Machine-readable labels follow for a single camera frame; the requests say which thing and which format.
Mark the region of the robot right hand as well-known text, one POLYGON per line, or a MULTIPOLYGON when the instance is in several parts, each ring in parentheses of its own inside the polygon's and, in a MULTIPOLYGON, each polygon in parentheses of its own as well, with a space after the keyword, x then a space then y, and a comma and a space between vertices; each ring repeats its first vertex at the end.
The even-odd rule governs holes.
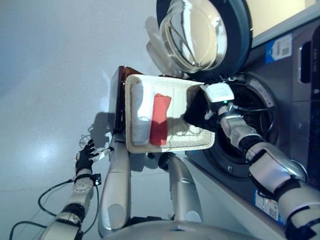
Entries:
POLYGON ((205 120, 209 120, 219 112, 221 107, 235 99, 234 93, 227 83, 203 84, 200 88, 208 103, 208 110, 204 115, 205 120))

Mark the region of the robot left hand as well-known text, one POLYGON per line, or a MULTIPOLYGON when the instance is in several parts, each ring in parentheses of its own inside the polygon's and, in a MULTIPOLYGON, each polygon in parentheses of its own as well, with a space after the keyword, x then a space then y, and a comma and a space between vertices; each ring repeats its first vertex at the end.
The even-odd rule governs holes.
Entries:
POLYGON ((114 148, 110 146, 101 151, 96 151, 94 141, 90 139, 86 145, 76 153, 76 174, 83 169, 92 170, 93 163, 102 160, 104 157, 107 157, 113 150, 114 148))

